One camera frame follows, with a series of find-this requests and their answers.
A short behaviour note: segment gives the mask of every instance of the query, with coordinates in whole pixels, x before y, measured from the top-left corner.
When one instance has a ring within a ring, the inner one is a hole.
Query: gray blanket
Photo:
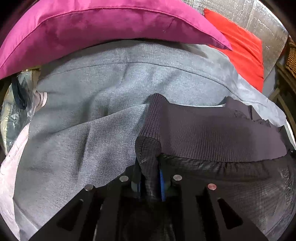
[[[189,106],[219,105],[231,96],[276,126],[285,124],[283,112],[228,57],[205,45],[110,42],[43,66],[40,79],[38,90],[48,100],[31,122],[15,183],[21,240],[85,184],[105,185],[135,162],[135,139],[153,93]]]

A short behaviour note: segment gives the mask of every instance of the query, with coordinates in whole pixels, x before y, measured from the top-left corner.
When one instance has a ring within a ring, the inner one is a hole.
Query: clear plastic bag
[[[21,130],[31,122],[34,107],[34,71],[27,70],[12,78],[0,115],[1,147],[7,155]]]

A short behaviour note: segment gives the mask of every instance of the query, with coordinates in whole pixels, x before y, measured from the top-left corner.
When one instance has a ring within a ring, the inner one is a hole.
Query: pink pillow
[[[228,40],[181,0],[40,0],[0,48],[0,79],[115,39],[161,39],[231,49]]]

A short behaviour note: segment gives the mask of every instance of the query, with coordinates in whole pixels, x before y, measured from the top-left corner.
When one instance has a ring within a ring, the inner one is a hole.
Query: round metal pin
[[[182,176],[181,176],[181,175],[174,175],[174,176],[173,176],[173,179],[174,179],[175,181],[181,181],[181,180],[182,180]]]
[[[92,185],[92,184],[86,184],[85,186],[84,186],[84,189],[86,190],[86,191],[91,191],[92,189],[94,188],[94,186]]]
[[[121,176],[119,178],[119,180],[122,181],[122,182],[126,182],[126,181],[128,181],[128,176]]]
[[[210,190],[216,190],[216,189],[217,189],[217,186],[216,186],[216,184],[214,184],[214,183],[209,183],[209,184],[207,185],[207,187],[208,187],[208,189],[210,189]]]

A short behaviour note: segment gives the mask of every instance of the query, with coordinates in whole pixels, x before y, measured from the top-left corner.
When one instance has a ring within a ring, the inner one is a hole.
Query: red fabric
[[[264,67],[261,40],[226,17],[209,9],[205,9],[205,18],[228,39],[233,49],[233,51],[219,50],[229,57],[237,72],[249,84],[262,92]]]

